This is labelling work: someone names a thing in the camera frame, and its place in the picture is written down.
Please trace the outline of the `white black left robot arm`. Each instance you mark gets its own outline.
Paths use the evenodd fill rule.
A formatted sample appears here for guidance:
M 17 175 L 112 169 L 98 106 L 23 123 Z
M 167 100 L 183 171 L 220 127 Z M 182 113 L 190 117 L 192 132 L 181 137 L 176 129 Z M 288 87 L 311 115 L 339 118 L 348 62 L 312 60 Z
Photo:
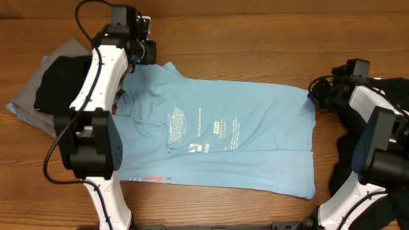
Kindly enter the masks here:
M 98 229 L 135 229 L 123 197 L 118 170 L 123 145 L 112 118 L 120 82 L 136 65 L 156 62 L 156 43 L 148 39 L 151 19 L 133 6 L 111 5 L 111 21 L 90 39 L 92 60 L 86 79 L 63 115 L 54 117 L 56 140 L 43 163 L 48 174 L 51 153 L 59 148 L 63 165 L 89 192 L 98 214 Z

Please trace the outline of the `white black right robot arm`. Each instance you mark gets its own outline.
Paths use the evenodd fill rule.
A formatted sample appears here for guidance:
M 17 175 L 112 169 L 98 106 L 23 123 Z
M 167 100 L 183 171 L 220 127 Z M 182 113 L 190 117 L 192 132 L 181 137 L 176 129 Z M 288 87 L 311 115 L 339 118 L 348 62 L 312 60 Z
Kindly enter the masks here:
M 375 79 L 370 63 L 350 59 L 313 80 L 308 96 L 347 128 L 331 198 L 292 229 L 408 228 L 408 80 Z

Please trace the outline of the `light blue printed t-shirt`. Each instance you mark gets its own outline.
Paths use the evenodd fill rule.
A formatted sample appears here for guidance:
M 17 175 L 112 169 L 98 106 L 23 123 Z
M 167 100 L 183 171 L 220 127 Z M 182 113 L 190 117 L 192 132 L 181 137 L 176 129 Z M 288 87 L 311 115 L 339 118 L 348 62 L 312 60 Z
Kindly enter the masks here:
M 314 196 L 306 90 L 189 79 L 172 63 L 138 66 L 123 90 L 114 115 L 120 180 Z

